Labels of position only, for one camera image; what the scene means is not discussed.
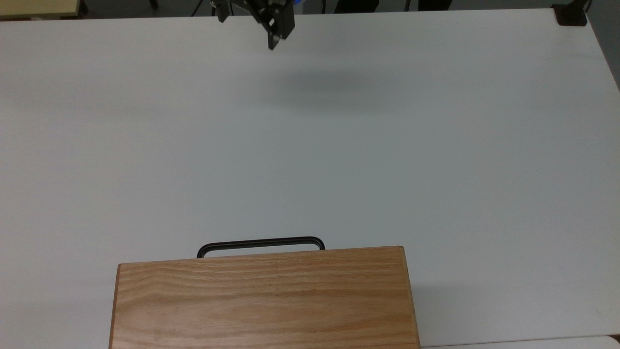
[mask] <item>white tabletop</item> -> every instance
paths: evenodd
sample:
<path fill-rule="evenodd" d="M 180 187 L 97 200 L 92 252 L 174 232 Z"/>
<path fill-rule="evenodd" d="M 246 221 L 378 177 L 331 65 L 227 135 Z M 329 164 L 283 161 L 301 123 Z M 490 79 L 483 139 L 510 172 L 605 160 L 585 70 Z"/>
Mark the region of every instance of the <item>white tabletop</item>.
<path fill-rule="evenodd" d="M 522 342 L 450 345 L 434 349 L 620 349 L 611 337 L 562 338 L 551 340 L 525 340 Z"/>
<path fill-rule="evenodd" d="M 620 94 L 550 9 L 0 23 L 0 340 L 105 348 L 116 265 L 403 245 L 422 345 L 620 332 Z"/>

